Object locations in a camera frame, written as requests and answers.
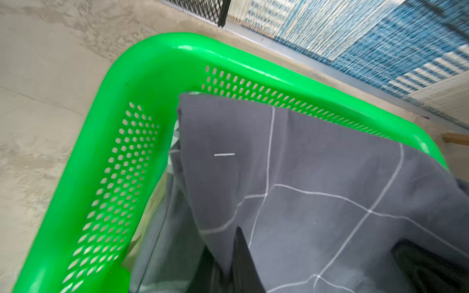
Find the dark grey checked pillowcase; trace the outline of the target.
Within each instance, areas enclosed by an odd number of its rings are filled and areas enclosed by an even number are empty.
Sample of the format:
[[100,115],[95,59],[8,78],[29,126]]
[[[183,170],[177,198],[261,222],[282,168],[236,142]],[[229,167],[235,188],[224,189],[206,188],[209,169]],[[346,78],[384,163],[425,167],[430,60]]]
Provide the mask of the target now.
[[269,293],[416,293],[402,239],[469,268],[469,197],[420,150],[287,109],[182,94],[211,189],[201,235],[225,273],[243,231]]

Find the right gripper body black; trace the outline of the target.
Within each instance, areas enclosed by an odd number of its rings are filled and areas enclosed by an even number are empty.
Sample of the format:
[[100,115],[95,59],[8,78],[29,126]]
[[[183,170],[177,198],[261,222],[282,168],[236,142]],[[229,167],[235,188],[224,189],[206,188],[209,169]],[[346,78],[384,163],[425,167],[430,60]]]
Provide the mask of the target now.
[[394,260],[417,293],[467,293],[469,269],[402,239],[391,249]]

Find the grey striped pillowcase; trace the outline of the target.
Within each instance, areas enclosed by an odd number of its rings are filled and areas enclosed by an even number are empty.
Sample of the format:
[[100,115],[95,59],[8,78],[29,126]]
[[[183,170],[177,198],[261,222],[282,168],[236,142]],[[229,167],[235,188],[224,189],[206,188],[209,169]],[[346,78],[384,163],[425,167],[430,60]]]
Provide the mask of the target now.
[[179,120],[167,170],[142,220],[141,238],[127,257],[131,293],[181,293],[192,280],[205,246],[203,215],[211,207],[204,181],[197,125]]

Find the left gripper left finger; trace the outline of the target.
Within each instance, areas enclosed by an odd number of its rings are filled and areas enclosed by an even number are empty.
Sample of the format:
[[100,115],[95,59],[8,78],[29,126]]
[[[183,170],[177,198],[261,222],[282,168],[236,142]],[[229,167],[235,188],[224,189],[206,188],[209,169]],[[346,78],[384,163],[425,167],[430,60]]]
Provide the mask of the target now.
[[208,249],[204,249],[187,293],[220,293],[221,268]]

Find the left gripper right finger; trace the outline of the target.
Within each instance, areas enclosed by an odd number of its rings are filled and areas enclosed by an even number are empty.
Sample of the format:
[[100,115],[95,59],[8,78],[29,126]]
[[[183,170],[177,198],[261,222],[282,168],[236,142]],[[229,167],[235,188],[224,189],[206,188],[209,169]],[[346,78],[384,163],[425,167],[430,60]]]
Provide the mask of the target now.
[[232,281],[234,293],[265,293],[256,271],[243,231],[236,228],[232,257]]

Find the green plastic basket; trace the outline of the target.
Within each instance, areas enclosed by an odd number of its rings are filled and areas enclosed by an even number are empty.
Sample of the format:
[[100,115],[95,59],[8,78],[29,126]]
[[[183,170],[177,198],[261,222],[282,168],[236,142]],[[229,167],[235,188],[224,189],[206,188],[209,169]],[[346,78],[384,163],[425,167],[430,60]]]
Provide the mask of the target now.
[[16,293],[125,293],[122,266],[168,162],[185,92],[290,109],[446,161],[420,127],[203,35],[152,36],[107,72],[13,287]]

